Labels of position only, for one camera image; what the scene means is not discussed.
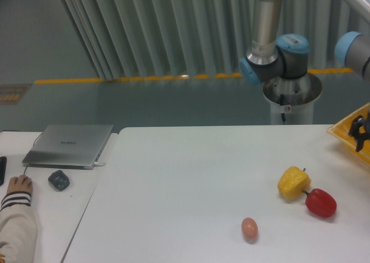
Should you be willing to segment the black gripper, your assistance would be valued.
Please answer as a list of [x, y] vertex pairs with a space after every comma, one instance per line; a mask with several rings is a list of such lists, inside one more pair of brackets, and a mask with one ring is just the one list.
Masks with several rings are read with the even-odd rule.
[[366, 140], [369, 140], [370, 134], [370, 108], [368, 108], [367, 119], [359, 115], [351, 122], [349, 129], [349, 136], [354, 137], [356, 140], [356, 152], [359, 152], [364, 147]]

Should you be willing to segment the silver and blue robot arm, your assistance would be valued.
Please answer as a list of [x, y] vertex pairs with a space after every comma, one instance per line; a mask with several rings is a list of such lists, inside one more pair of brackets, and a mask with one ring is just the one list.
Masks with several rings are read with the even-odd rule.
[[[251, 46], [240, 59], [242, 75], [250, 84], [263, 84], [270, 102], [271, 124], [311, 124], [313, 105], [322, 92], [320, 79], [308, 72], [309, 42], [298, 34], [277, 37], [282, 0], [255, 0]], [[351, 31], [334, 50], [335, 59], [369, 81], [369, 36]], [[356, 152], [369, 141], [367, 116], [352, 117], [347, 134]]]

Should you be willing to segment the white striped sleeve forearm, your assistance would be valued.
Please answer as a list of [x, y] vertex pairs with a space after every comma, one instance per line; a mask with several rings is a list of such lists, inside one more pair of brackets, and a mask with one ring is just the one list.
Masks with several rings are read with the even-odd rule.
[[31, 194], [6, 194], [1, 202], [1, 262], [32, 262], [37, 233]]

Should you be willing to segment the person's hand on mouse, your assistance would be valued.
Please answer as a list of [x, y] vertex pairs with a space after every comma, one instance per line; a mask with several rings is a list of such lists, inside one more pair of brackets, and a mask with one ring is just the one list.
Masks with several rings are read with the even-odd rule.
[[31, 195], [33, 192], [32, 179], [26, 175], [12, 177], [9, 180], [6, 193], [11, 194], [14, 192], [26, 192]]

